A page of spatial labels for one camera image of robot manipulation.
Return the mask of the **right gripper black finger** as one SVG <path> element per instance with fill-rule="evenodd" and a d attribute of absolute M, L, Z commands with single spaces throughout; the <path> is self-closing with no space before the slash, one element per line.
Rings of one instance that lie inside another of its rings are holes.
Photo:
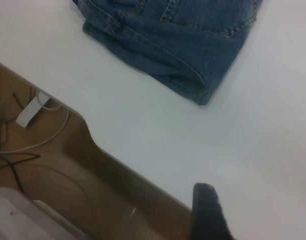
<path fill-rule="evenodd" d="M 215 188 L 206 183 L 193 187 L 190 240 L 232 240 Z"/>

